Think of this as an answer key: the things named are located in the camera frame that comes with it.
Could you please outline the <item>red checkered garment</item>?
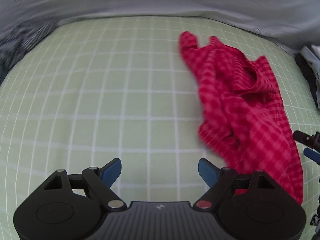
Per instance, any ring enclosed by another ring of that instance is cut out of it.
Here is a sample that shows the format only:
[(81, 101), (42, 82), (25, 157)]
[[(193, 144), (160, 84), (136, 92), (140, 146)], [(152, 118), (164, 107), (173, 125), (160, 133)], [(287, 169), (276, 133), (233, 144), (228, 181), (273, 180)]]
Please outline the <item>red checkered garment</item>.
[(201, 47), (188, 31), (178, 45), (198, 84), (200, 139), (228, 167), (242, 174), (263, 170), (302, 204), (302, 164), (267, 58), (251, 61), (215, 36)]

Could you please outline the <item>grey folded garment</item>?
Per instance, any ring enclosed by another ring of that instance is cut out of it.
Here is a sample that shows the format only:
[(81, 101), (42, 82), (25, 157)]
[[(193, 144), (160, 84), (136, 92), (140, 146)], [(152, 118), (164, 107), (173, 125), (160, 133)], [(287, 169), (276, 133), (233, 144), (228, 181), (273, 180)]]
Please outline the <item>grey folded garment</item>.
[(317, 85), (317, 108), (319, 108), (319, 57), (307, 46), (304, 46), (301, 49), (300, 54), (307, 61), (308, 65), (311, 67), (315, 75)]

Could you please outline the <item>grey printed duvet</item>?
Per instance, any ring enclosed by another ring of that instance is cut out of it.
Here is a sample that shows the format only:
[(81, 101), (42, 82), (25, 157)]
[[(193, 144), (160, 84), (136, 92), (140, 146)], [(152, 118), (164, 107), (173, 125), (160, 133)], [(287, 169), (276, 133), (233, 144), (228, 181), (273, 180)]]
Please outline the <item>grey printed duvet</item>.
[(319, 44), (319, 0), (1, 0), (1, 32), (27, 21), (199, 16), (297, 50)]

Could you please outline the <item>grey plaid shirt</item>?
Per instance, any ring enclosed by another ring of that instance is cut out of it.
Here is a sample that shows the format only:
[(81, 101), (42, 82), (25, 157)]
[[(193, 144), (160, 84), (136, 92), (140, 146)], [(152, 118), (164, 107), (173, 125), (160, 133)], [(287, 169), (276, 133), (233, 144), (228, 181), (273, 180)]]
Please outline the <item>grey plaid shirt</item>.
[(12, 68), (58, 26), (58, 21), (19, 24), (1, 38), (1, 84)]

